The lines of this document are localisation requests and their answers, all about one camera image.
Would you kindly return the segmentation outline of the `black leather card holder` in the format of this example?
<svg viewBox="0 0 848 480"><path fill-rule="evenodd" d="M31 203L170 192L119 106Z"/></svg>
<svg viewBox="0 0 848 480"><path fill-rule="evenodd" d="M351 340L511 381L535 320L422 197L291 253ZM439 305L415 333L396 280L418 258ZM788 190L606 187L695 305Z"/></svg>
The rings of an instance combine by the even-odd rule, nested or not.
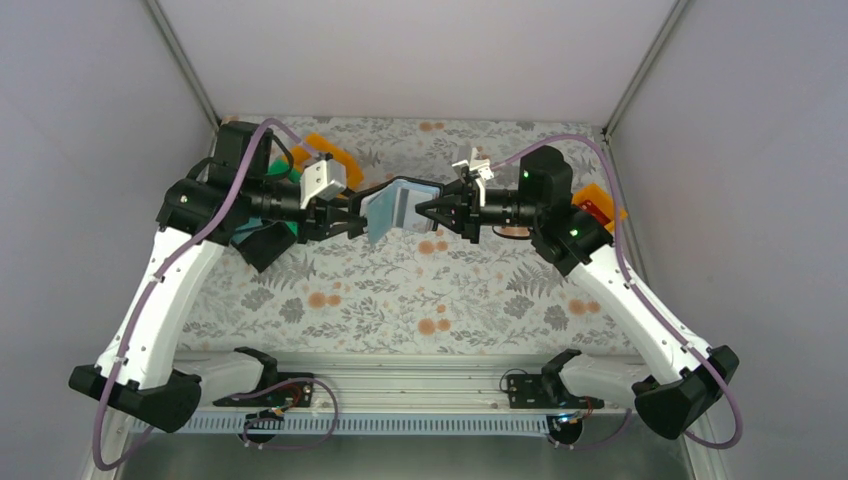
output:
<svg viewBox="0 0 848 480"><path fill-rule="evenodd" d="M378 244L392 229L426 233L435 222L419 214L420 203L438 199L443 187L422 180L399 178L364 196L360 215L366 219L366 237L370 245Z"/></svg>

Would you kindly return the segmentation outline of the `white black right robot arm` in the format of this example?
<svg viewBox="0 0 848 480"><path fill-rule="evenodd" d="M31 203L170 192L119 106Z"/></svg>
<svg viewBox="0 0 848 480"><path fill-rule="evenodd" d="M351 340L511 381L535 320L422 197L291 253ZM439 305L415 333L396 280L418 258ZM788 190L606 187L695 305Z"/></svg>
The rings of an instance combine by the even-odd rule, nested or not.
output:
<svg viewBox="0 0 848 480"><path fill-rule="evenodd" d="M679 320L633 271L613 226L574 203L573 171L562 152L540 144L520 153L514 189L487 187L489 163L468 154L454 164L448 184L400 177L353 194L350 237L380 239L393 227L442 226L477 243L481 230L525 227L535 251L562 277L589 293L642 358L631 366L568 349L538 377L555 407L602 400L634 410L666 439L689 436L691 426L719 400L730 400L739 366L729 346L711 346Z"/></svg>

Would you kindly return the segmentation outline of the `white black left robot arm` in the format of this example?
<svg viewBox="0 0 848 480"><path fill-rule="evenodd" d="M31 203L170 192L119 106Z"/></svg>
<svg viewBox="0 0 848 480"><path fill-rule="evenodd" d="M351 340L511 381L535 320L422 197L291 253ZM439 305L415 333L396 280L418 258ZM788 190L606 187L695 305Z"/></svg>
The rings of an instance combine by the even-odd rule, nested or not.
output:
<svg viewBox="0 0 848 480"><path fill-rule="evenodd" d="M352 157L314 135L287 147L286 133L273 118L223 124L212 154L166 192L124 320L98 359L69 378L71 389L97 401L97 424L113 409L170 433L221 399L263 405L276 396L277 361L256 349L194 363L175 354L200 288L229 246L263 271L295 244L363 225L343 202L363 178Z"/></svg>

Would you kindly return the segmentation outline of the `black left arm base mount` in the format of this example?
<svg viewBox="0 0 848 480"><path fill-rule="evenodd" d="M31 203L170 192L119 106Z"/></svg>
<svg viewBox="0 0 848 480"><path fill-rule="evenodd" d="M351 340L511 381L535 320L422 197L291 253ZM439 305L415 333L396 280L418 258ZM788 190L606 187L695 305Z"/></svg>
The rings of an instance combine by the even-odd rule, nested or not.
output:
<svg viewBox="0 0 848 480"><path fill-rule="evenodd" d="M314 378L315 375L310 372L280 371L268 385L260 385L250 393L215 400L213 405L258 409L306 408L311 405Z"/></svg>

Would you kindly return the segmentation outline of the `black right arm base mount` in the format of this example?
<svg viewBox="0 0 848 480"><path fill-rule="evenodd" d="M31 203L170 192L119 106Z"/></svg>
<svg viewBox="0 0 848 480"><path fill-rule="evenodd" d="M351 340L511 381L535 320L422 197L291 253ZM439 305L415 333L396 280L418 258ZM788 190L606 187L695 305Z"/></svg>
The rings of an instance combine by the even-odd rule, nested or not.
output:
<svg viewBox="0 0 848 480"><path fill-rule="evenodd" d="M602 409L605 406L603 400L575 396L561 383L552 382L545 375L532 374L521 369L507 370L499 380L499 389L507 395L511 409L588 410Z"/></svg>

